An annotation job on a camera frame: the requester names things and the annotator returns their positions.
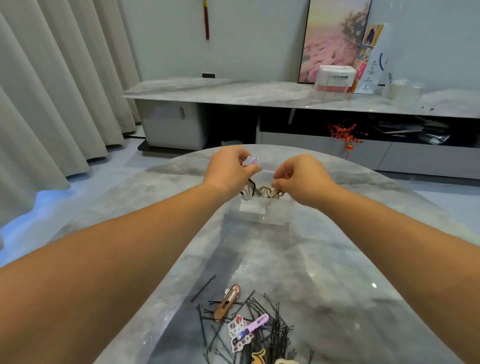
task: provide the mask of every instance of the hand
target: hand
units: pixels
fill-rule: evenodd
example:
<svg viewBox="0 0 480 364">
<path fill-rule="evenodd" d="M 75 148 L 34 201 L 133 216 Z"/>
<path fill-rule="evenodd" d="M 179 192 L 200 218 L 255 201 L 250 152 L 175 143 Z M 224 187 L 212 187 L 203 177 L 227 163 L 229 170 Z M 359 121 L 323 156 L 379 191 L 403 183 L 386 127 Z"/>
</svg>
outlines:
<svg viewBox="0 0 480 364">
<path fill-rule="evenodd" d="M 287 192 L 299 204 L 319 208 L 323 197 L 340 187 L 332 180 L 324 165 L 310 154 L 302 154 L 283 162 L 275 171 L 272 187 Z"/>
<path fill-rule="evenodd" d="M 238 195 L 248 179 L 260 172 L 259 164 L 243 167 L 241 164 L 251 153 L 242 146 L 226 146 L 213 154 L 207 167 L 204 184 L 213 186 L 225 201 Z"/>
</svg>

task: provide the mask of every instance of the framed picture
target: framed picture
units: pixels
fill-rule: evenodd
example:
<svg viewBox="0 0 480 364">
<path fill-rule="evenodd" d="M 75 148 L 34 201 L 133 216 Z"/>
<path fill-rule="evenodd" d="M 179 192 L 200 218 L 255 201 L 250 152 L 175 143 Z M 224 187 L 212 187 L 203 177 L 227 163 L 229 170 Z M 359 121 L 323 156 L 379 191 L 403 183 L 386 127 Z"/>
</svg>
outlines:
<svg viewBox="0 0 480 364">
<path fill-rule="evenodd" d="M 310 0 L 299 83 L 313 84 L 318 66 L 353 66 L 371 0 Z"/>
</svg>

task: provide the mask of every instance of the person's left hand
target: person's left hand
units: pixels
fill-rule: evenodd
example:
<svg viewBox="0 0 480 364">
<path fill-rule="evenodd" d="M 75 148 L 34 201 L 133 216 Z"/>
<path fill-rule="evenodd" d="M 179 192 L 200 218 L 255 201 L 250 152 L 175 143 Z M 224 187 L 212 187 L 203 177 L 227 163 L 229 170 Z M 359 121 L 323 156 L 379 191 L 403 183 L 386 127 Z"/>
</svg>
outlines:
<svg viewBox="0 0 480 364">
<path fill-rule="evenodd" d="M 242 166 L 248 156 L 251 156 L 251 153 L 242 146 L 223 147 L 213 154 L 207 167 L 204 185 L 216 188 L 226 201 L 238 195 L 248 179 L 262 170 L 256 163 Z"/>
</svg>

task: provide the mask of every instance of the curtain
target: curtain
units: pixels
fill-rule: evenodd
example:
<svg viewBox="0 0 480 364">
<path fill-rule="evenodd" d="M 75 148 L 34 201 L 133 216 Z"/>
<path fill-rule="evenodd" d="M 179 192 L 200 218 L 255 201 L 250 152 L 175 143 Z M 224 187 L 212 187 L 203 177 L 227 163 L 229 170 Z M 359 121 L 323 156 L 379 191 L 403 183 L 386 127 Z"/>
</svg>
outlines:
<svg viewBox="0 0 480 364">
<path fill-rule="evenodd" d="M 135 131 L 117 0 L 0 0 L 0 227 Z"/>
</svg>

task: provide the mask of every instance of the round marble tabletop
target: round marble tabletop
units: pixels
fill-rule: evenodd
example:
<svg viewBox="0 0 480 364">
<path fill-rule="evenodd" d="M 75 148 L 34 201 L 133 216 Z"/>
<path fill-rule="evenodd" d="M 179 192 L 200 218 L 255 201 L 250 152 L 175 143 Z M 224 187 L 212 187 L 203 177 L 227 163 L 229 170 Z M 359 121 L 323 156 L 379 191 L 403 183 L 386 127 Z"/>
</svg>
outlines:
<svg viewBox="0 0 480 364">
<path fill-rule="evenodd" d="M 343 187 L 479 244 L 438 206 L 367 168 L 299 148 L 247 148 L 264 170 L 312 154 Z M 130 177 L 70 221 L 56 239 L 201 183 L 215 151 L 190 153 Z M 238 283 L 247 294 L 255 289 L 281 303 L 283 318 L 295 327 L 290 339 L 300 363 L 308 361 L 309 349 L 315 351 L 313 363 L 460 363 L 330 219 L 298 204 L 294 222 L 285 226 L 229 219 L 225 206 L 219 209 L 96 363 L 202 363 L 203 339 L 190 298 L 213 274 L 210 294 Z M 211 363 L 218 360 L 213 357 Z"/>
</svg>

